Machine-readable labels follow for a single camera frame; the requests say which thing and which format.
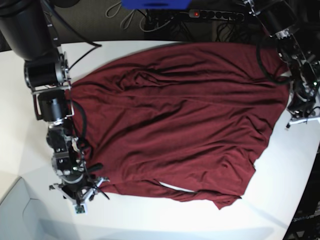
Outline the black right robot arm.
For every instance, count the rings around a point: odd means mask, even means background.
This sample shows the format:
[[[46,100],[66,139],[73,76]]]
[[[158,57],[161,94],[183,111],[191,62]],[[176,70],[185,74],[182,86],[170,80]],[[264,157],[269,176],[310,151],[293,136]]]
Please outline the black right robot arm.
[[[53,150],[52,168],[61,183],[50,186],[77,204],[92,200],[104,181],[94,176],[102,168],[86,166],[89,143],[77,133],[73,116],[82,107],[71,98],[66,53],[61,49],[52,17],[58,14],[47,0],[3,0],[0,31],[10,48],[24,60],[24,79],[33,98],[36,119],[48,125],[46,141]]]

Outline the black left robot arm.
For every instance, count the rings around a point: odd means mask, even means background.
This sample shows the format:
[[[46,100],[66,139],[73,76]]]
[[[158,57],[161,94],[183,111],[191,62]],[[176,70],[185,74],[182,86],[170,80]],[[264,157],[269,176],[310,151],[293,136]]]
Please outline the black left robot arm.
[[[256,59],[262,73],[276,85],[291,86],[287,110],[292,120],[310,120],[317,109],[316,97],[320,89],[319,27],[301,23],[285,0],[245,0],[243,4],[266,32],[256,45]],[[277,53],[289,69],[287,79],[269,73],[263,65],[261,49],[267,38],[276,41]]]

